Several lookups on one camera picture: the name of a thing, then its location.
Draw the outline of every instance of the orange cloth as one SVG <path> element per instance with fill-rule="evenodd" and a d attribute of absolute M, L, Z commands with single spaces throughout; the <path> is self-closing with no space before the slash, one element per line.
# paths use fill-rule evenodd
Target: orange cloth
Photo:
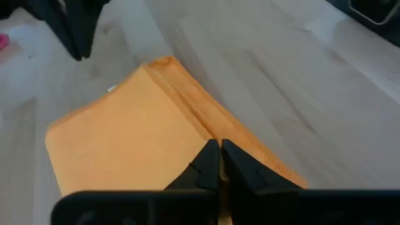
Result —
<path fill-rule="evenodd" d="M 112 92 L 55 122 L 46 146 L 67 195 L 164 189 L 212 138 L 232 140 L 286 179 L 306 186 L 173 57 L 142 65 Z"/>

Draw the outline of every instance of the light wood surface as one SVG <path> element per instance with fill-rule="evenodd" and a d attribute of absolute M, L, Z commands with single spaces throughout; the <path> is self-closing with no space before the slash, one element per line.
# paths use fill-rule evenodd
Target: light wood surface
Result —
<path fill-rule="evenodd" d="M 0 179 L 0 222 L 49 224 L 61 195 L 44 144 L 47 127 L 106 94 L 136 64 L 113 5 L 104 8 L 92 55 L 81 62 L 22 9 L 0 21 L 0 33 L 11 38 L 0 52 L 0 174 L 7 177 Z"/>
<path fill-rule="evenodd" d="M 113 0 L 83 62 L 24 11 L 0 32 L 11 37 L 0 52 L 1 135 L 13 128 L 24 141 L 2 141 L 2 156 L 34 146 L 33 180 L 28 169 L 10 175 L 20 179 L 12 187 L 0 180 L 1 211 L 32 206 L 18 222 L 48 224 L 60 197 L 47 126 L 171 54 L 312 188 L 400 187 L 400 50 L 323 0 Z M 20 199 L 29 182 L 32 196 Z"/>
<path fill-rule="evenodd" d="M 400 186 L 398 48 L 319 0 L 145 2 L 189 72 L 312 188 Z"/>

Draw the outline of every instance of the table surface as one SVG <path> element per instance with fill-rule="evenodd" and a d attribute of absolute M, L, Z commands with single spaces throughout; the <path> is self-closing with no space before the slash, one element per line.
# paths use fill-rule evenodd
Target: table surface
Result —
<path fill-rule="evenodd" d="M 140 4 L 134 58 L 173 53 L 311 188 L 400 186 L 400 49 L 321 0 Z"/>

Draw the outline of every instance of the black object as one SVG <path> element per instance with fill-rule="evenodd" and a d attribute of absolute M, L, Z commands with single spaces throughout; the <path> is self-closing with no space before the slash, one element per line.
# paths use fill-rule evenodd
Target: black object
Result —
<path fill-rule="evenodd" d="M 217 224 L 221 149 L 210 140 L 164 191 L 90 191 L 53 209 L 52 225 Z M 232 222 L 400 224 L 400 191 L 304 190 L 222 140 Z"/>
<path fill-rule="evenodd" d="M 400 47 L 400 0 L 327 0 L 333 6 Z"/>
<path fill-rule="evenodd" d="M 4 0 L 0 2 L 0 19 L 22 7 L 35 18 L 45 21 L 70 55 L 80 61 L 91 53 L 96 24 L 109 0 Z"/>

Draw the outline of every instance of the orange towel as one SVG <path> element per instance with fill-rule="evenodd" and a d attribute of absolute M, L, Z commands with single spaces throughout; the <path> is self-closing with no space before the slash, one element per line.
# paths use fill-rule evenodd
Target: orange towel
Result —
<path fill-rule="evenodd" d="M 286 179 L 306 186 L 173 57 L 142 65 L 109 94 L 55 122 L 46 146 L 67 195 L 164 189 L 211 138 L 231 139 Z"/>

